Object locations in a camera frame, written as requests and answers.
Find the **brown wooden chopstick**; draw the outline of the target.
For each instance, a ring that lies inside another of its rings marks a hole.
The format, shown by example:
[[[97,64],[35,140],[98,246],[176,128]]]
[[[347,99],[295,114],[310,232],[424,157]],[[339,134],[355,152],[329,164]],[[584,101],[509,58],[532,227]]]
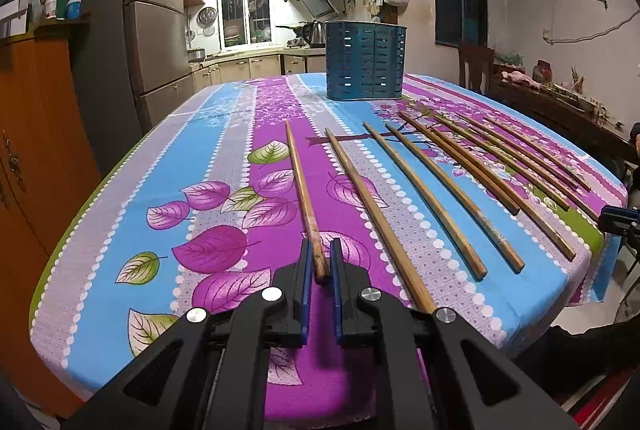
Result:
[[[326,256],[323,252],[320,231],[314,208],[312,207],[309,191],[306,183],[306,177],[303,171],[302,162],[300,162],[295,138],[291,129],[290,122],[284,122],[286,141],[288,142],[288,150],[290,150],[290,158],[292,161],[292,170],[294,181],[297,189],[298,202],[300,212],[302,213],[303,222],[306,229],[307,239],[311,244],[312,264],[314,265],[314,280],[317,283],[325,281],[329,275],[329,265],[326,263]]]
[[[533,155],[533,153],[528,153],[522,146],[510,141],[506,136],[488,129],[488,127],[485,127],[483,123],[465,115],[461,115],[461,118],[471,124],[473,129],[485,137],[489,142],[492,142],[494,145],[505,151],[512,158],[522,162],[527,168],[530,168],[530,171],[536,172],[544,179],[547,179],[547,181],[557,190],[572,199],[572,202],[575,202],[591,220],[596,221],[598,219],[597,212],[593,211],[593,209],[582,200],[582,197],[580,197],[577,192],[578,187],[568,177],[562,176],[559,171],[555,171],[555,169],[546,161],[536,155]]]
[[[462,156],[465,162],[470,162],[473,168],[486,176],[493,184],[497,185],[538,227],[547,237],[559,248],[563,257],[567,261],[573,261],[576,257],[576,251],[562,238],[560,233],[556,231],[536,210],[531,207],[516,191],[508,184],[500,179],[490,168],[485,167],[482,161],[475,158],[472,153],[465,150],[463,146],[448,138],[446,135],[434,130],[433,127],[427,127],[427,133],[434,134],[440,141],[443,141],[448,148],[452,148],[456,155]]]
[[[469,268],[474,278],[478,281],[482,281],[486,277],[488,269],[469,243],[469,240],[466,239],[459,226],[454,223],[452,216],[445,210],[437,197],[426,186],[422,179],[420,179],[420,176],[416,174],[416,171],[410,167],[409,163],[390,145],[390,143],[387,142],[373,127],[371,127],[369,123],[363,122],[362,125],[378,142],[378,145],[380,145],[392,158],[398,168],[401,169],[401,172],[405,174],[423,201],[433,212],[434,216],[437,217],[439,224],[442,225],[451,241],[458,248],[461,257],[463,257],[466,266]]]
[[[452,180],[450,177],[442,171],[439,166],[433,162],[427,155],[422,153],[422,150],[405,135],[399,132],[396,127],[385,124],[386,129],[392,133],[402,145],[404,145],[416,159],[420,160],[435,176],[439,182],[444,185],[447,190],[452,194],[457,201],[462,205],[467,213],[472,217],[475,223],[480,227],[483,233],[492,241],[494,246],[498,249],[503,260],[508,263],[511,271],[515,274],[520,274],[525,263],[523,259],[515,252],[510,243],[500,234],[494,224],[488,220],[488,217],[482,212],[477,204],[467,195],[465,192]],[[460,227],[454,223],[452,215],[447,213],[442,205],[438,205],[435,209],[436,216],[444,224],[444,228],[452,240],[458,247],[459,251],[464,257],[465,263],[469,266],[474,277],[478,280],[482,280],[488,273],[486,265],[477,254],[471,242],[465,237]]]
[[[509,144],[513,148],[516,146],[522,146],[522,149],[529,148],[529,158],[534,160],[541,168],[544,168],[547,172],[553,175],[558,181],[562,181],[568,186],[572,186],[575,189],[581,188],[585,191],[590,191],[591,187],[587,184],[585,179],[567,170],[563,167],[561,161],[552,156],[551,153],[544,150],[544,148],[536,145],[533,141],[528,139],[524,134],[513,132],[508,127],[499,121],[491,118],[485,118],[484,122],[492,126],[492,134],[499,137],[504,143]]]
[[[411,295],[412,303],[420,309],[420,311],[433,314],[436,311],[434,299],[428,292],[420,275],[416,272],[410,257],[408,257],[407,252],[404,247],[401,246],[399,239],[390,227],[390,223],[387,222],[380,207],[367,189],[355,165],[352,164],[352,160],[350,160],[348,154],[341,147],[329,127],[326,128],[326,137],[329,139],[343,170],[352,182],[352,185],[354,185],[360,201],[363,204],[363,208],[367,211],[367,215],[378,233],[378,238],[382,240],[385,246],[387,255],[390,257],[390,260],[394,262],[402,281],[405,283]]]
[[[570,204],[562,197],[553,187],[547,185],[537,173],[532,172],[526,165],[518,163],[514,158],[509,156],[504,151],[500,150],[498,147],[489,144],[486,141],[483,141],[482,138],[474,135],[470,130],[464,129],[463,127],[458,127],[456,124],[452,123],[445,117],[435,115],[434,119],[439,123],[444,124],[445,127],[448,127],[449,130],[452,130],[454,133],[459,134],[460,136],[466,138],[468,141],[472,142],[474,145],[482,148],[486,151],[486,153],[490,153],[504,164],[509,165],[516,173],[521,174],[521,176],[525,177],[529,182],[532,183],[533,186],[537,187],[540,191],[542,191],[547,197],[549,197],[558,207],[560,207],[563,211],[567,211],[570,208]]]
[[[401,117],[404,121],[410,124],[414,129],[421,134],[425,135],[430,141],[435,143],[437,146],[442,148],[442,150],[446,151],[448,155],[456,160],[466,171],[471,173],[481,184],[485,186],[485,188],[498,200],[502,203],[502,205],[509,211],[511,215],[517,215],[521,209],[495,184],[493,184],[486,176],[484,176],[480,171],[476,168],[472,167],[470,162],[465,162],[462,159],[462,156],[456,155],[452,148],[448,148],[443,141],[440,141],[434,134],[427,133],[427,127],[420,122],[416,121],[416,119],[411,118],[406,112],[399,112],[398,116]]]

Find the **beige kitchen base cabinets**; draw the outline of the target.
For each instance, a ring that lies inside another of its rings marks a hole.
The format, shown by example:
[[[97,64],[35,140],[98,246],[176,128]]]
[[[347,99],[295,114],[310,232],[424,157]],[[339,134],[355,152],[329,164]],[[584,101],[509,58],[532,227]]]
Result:
[[[250,80],[265,80],[280,75],[326,71],[322,49],[301,52],[270,52],[254,56],[235,55],[191,64],[195,88]]]

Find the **kitchen window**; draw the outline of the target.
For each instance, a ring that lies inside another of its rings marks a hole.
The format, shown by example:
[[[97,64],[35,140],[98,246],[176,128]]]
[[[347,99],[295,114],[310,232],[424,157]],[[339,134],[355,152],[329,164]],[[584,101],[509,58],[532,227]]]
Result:
[[[224,48],[272,40],[270,0],[219,0],[219,13]]]

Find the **dark wooden side table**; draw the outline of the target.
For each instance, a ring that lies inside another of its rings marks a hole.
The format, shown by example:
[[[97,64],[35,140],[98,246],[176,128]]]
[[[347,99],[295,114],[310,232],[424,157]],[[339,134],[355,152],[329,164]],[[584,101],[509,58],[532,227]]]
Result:
[[[607,156],[616,162],[639,163],[636,148],[622,135],[597,124],[585,113],[578,112],[575,107],[547,93],[508,82],[495,74],[489,85],[488,96],[544,124],[594,157]]]

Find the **floral striped tablecloth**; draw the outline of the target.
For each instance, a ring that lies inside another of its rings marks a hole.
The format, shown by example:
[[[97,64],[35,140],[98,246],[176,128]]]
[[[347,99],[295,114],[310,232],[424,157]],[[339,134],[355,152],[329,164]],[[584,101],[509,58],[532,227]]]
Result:
[[[498,201],[446,151],[398,116],[406,112],[463,146],[516,191],[576,251],[573,261],[521,210]],[[397,100],[333,101],[321,73],[209,87],[163,119],[130,150],[70,223],[39,280],[29,339],[67,387],[89,396],[189,309],[234,309],[294,262],[306,235],[284,122],[290,122],[323,246],[340,239],[344,259],[373,286],[411,304],[354,185],[326,137],[329,127],[355,165],[439,306],[486,339],[517,351],[564,306],[603,297],[615,249],[596,221],[563,211],[525,177],[434,119],[477,133],[491,118],[524,134],[587,182],[597,214],[624,205],[624,185],[547,127],[502,104],[427,75],[408,75]],[[458,248],[367,122],[409,163],[452,215],[488,269],[474,278]],[[390,133],[396,127],[467,194],[523,259],[511,271],[498,249],[436,176]]]

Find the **dark wooden chair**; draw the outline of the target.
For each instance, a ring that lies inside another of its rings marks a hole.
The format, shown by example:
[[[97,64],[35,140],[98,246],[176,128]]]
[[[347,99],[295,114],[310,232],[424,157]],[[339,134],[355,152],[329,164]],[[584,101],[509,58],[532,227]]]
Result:
[[[491,48],[461,43],[459,54],[459,85],[483,94],[483,86],[490,84],[495,51]]]

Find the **orange wooden cabinet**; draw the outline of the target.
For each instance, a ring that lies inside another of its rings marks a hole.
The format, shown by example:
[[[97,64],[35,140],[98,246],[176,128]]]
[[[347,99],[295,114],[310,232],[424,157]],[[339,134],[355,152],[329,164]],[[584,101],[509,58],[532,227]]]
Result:
[[[51,253],[100,181],[70,63],[70,43],[88,29],[53,20],[1,42],[1,370],[58,416],[80,401],[32,347],[29,312]]]

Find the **blue slotted utensil holder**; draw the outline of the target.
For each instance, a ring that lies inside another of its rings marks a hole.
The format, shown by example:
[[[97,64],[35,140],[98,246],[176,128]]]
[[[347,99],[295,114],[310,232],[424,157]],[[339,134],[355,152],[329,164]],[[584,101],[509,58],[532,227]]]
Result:
[[[401,98],[406,28],[396,24],[326,24],[326,96],[332,100]]]

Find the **steel electric kettle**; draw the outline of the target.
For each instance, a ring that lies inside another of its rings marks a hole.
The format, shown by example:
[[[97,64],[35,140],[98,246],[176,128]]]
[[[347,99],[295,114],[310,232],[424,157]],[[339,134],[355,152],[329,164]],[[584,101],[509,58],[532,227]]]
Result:
[[[322,21],[314,20],[303,24],[302,38],[309,47],[326,46],[326,26]]]

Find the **silver refrigerator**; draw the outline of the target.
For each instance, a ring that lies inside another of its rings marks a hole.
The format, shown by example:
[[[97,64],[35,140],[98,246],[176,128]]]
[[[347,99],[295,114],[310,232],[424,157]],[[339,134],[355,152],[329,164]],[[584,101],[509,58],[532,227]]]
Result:
[[[81,0],[75,90],[102,171],[195,92],[183,0]]]

